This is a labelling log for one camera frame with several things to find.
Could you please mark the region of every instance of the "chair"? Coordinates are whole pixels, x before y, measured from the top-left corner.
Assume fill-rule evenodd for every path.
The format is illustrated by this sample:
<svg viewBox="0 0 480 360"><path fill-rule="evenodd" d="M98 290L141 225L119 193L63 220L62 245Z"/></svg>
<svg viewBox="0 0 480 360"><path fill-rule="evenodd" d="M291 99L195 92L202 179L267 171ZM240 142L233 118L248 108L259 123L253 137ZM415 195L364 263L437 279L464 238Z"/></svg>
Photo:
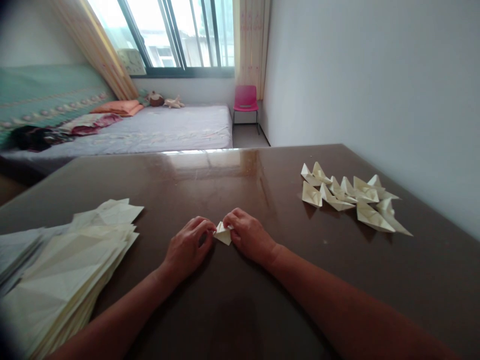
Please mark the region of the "chair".
<svg viewBox="0 0 480 360"><path fill-rule="evenodd" d="M256 112L256 130L260 135L259 105L257 104L257 87L255 85L238 85L235 87L235 105L233 106L233 126L235 112Z"/></svg>

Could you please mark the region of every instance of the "headboard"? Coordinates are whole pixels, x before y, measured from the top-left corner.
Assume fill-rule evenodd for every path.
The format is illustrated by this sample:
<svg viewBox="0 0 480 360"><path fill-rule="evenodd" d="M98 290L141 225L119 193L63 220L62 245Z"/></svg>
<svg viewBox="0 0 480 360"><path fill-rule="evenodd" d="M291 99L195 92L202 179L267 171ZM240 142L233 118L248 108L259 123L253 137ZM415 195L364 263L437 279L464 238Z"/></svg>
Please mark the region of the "headboard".
<svg viewBox="0 0 480 360"><path fill-rule="evenodd" d="M16 128L54 127L116 99L87 64L0 68L0 149Z"/></svg>

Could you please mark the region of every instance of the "glossy table surface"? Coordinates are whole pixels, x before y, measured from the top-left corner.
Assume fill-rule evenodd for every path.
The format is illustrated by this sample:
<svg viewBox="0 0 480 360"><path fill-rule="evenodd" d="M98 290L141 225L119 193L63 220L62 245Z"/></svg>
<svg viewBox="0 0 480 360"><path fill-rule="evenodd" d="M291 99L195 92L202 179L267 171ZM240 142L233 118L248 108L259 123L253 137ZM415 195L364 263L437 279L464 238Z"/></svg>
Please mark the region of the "glossy table surface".
<svg viewBox="0 0 480 360"><path fill-rule="evenodd" d="M414 237L376 232L324 203L301 201L303 163L328 176L378 174L396 218ZM140 237L100 295L94 316L165 256L191 218L218 223L240 207L279 243L393 306L465 359L480 358L480 243L343 145L184 151L79 158L0 208L0 233L69 223L108 199L145 210ZM233 245L217 243L201 268L153 314L135 359L329 359L335 352L289 294Z"/></svg>

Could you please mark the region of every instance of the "forearm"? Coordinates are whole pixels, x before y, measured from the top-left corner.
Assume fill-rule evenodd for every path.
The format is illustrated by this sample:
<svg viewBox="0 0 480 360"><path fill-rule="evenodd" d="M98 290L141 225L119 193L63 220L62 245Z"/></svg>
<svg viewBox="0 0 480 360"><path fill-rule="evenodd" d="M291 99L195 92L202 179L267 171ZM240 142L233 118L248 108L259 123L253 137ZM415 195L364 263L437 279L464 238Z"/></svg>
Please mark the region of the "forearm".
<svg viewBox="0 0 480 360"><path fill-rule="evenodd" d="M264 267L313 318L337 351L356 359L453 359L455 355L390 306L278 245Z"/></svg>
<svg viewBox="0 0 480 360"><path fill-rule="evenodd" d="M51 359L121 359L175 280L159 267L59 348Z"/></svg>

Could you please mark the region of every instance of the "bedsheet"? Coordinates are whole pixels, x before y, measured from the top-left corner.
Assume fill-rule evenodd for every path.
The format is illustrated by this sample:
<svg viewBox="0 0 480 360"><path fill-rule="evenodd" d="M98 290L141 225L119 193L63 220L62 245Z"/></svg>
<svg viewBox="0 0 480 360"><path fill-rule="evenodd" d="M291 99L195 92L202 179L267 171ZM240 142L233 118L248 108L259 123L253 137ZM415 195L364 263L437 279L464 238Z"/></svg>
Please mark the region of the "bedsheet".
<svg viewBox="0 0 480 360"><path fill-rule="evenodd" d="M42 152L2 151L11 162L49 175L75 158L93 155L231 149L232 120L227 105L146 107L133 117Z"/></svg>

